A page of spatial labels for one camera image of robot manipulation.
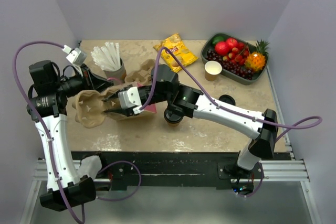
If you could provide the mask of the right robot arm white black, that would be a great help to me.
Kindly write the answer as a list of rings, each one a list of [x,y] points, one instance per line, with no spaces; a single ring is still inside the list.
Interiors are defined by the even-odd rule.
[[[104,99],[117,100],[118,109],[107,109],[107,113],[134,116],[144,107],[167,102],[165,118],[169,116],[197,118],[218,123],[234,129],[249,138],[248,144],[238,153],[230,172],[246,178],[261,159],[272,159],[278,133],[275,111],[246,110],[215,99],[204,90],[195,89],[179,82],[178,74],[168,66],[159,64],[151,72],[152,83],[148,86],[127,86]]]

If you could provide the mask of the paper bag pink white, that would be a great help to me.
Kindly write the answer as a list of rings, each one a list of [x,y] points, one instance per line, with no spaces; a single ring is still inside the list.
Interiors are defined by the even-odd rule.
[[[126,83],[118,90],[108,93],[102,99],[103,113],[116,121],[136,116],[156,115],[157,108],[155,104],[147,105],[144,109],[141,109],[148,98],[150,90],[150,85],[142,85],[138,82]]]

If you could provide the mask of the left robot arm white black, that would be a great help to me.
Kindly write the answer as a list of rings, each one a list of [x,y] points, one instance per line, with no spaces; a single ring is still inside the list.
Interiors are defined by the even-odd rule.
[[[104,91],[113,83],[91,72],[85,64],[82,73],[60,76],[58,66],[44,60],[29,66],[33,84],[28,91],[32,108],[27,111],[39,132],[47,165],[47,193],[40,196],[43,207],[64,211],[96,198],[94,179],[108,174],[109,165],[101,152],[86,155],[75,168],[67,141],[68,98],[83,90]]]

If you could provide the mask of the black coffee cup lid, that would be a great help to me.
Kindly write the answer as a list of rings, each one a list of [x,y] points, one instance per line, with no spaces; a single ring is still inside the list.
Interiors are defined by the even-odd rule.
[[[227,104],[231,104],[231,105],[233,105],[233,106],[236,105],[236,101],[235,101],[235,99],[234,99],[233,97],[231,97],[230,95],[227,95],[227,94],[221,95],[221,96],[219,97],[219,100],[220,100],[221,102],[225,102],[225,103],[227,103]]]

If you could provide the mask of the brown paper coffee cup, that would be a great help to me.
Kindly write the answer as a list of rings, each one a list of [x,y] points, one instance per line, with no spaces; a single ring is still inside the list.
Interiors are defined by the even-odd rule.
[[[204,65],[204,77],[207,81],[214,81],[222,71],[222,65],[217,61],[208,61]]]

